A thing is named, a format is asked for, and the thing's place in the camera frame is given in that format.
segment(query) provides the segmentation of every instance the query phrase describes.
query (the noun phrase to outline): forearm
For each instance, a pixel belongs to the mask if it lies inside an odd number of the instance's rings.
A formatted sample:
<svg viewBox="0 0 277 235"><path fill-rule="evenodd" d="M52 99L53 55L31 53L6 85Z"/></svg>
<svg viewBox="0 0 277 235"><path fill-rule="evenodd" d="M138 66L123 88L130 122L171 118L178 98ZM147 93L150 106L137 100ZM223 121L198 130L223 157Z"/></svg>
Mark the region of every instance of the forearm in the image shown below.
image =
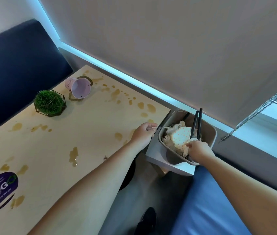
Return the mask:
<svg viewBox="0 0 277 235"><path fill-rule="evenodd" d="M128 143L71 187L29 234L98 234L139 150Z"/></svg>
<svg viewBox="0 0 277 235"><path fill-rule="evenodd" d="M204 164L252 234L277 234L277 191L217 157Z"/></svg>

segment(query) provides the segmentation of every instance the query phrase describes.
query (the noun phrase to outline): person's right arm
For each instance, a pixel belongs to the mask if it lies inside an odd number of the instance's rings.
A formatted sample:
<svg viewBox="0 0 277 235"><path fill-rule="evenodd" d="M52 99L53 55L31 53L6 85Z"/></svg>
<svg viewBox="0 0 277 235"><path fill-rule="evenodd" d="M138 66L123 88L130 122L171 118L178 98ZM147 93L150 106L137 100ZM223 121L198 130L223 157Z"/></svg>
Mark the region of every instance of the person's right arm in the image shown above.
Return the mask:
<svg viewBox="0 0 277 235"><path fill-rule="evenodd" d="M224 194L253 234L277 234L277 191L215 157L205 142L188 145L191 158L214 177Z"/></svg>

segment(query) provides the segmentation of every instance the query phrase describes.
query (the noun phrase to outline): gray floor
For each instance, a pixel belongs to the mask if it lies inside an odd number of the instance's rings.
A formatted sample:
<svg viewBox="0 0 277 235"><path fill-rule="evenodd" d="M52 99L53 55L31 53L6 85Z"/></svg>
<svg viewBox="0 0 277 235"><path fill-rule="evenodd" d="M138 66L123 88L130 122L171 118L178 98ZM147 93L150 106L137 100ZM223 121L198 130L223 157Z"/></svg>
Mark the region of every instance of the gray floor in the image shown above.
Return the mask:
<svg viewBox="0 0 277 235"><path fill-rule="evenodd" d="M99 234L132 235L142 214L151 206L158 216L156 230L167 235L190 182L191 177L172 172L160 178L144 154L140 154L133 179L118 192Z"/></svg>

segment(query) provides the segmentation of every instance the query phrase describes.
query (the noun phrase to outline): trash bin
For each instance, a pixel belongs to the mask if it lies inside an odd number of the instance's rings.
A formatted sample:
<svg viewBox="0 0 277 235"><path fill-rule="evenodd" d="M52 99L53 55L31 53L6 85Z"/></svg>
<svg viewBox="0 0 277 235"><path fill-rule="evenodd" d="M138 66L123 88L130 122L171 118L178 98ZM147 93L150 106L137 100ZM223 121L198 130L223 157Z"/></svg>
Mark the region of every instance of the trash bin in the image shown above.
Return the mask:
<svg viewBox="0 0 277 235"><path fill-rule="evenodd" d="M187 162L188 164L191 164L191 165L198 165L197 163L194 164L193 162L190 162L186 158L177 154L175 151L173 151L167 145L165 145L161 140L163 138L163 136L166 135L166 131L167 131L167 129L165 129L164 127L169 127L171 125L178 124L181 120L183 120L183 117L187 113L188 112L185 110L174 111L172 113L172 115L168 118L168 120L164 123L164 126L160 129L160 131L158 133L158 140L164 147L167 148L167 159L168 159L168 162L171 164ZM188 118L185 120L186 127L192 127L194 117L195 117L195 115L190 113ZM207 123L206 121L202 120L201 135L202 135L202 141L207 142L208 146L210 148L212 148L215 143L215 140L217 138L217 131L216 131L215 127L212 126L211 124Z"/></svg>

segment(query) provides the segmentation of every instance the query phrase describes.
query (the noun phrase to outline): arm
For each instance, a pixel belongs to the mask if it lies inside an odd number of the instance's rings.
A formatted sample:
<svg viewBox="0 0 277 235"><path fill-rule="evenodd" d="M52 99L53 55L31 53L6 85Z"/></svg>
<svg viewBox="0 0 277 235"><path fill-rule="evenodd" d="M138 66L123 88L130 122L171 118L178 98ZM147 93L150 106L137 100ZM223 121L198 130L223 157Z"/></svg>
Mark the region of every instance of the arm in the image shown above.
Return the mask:
<svg viewBox="0 0 277 235"><path fill-rule="evenodd" d="M156 126L138 127L129 143L72 186L29 234L98 234L132 161L149 144Z"/></svg>
<svg viewBox="0 0 277 235"><path fill-rule="evenodd" d="M277 234L277 191L215 157L207 143L188 145L192 159L215 178L252 234Z"/></svg>

